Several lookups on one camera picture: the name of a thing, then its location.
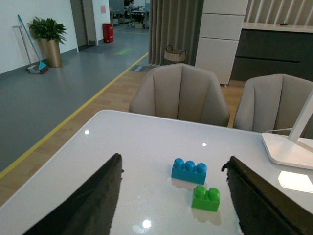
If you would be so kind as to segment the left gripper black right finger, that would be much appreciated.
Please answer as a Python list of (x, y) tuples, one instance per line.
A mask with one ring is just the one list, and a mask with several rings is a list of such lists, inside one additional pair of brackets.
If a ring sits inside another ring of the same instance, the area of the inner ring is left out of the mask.
[(223, 165), (245, 235), (311, 235), (313, 215), (235, 156)]

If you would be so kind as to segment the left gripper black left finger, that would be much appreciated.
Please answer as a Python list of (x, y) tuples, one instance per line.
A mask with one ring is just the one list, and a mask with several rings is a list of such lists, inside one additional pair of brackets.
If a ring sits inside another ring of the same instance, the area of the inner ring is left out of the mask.
[(119, 198), (122, 156), (115, 153), (27, 235), (108, 235)]

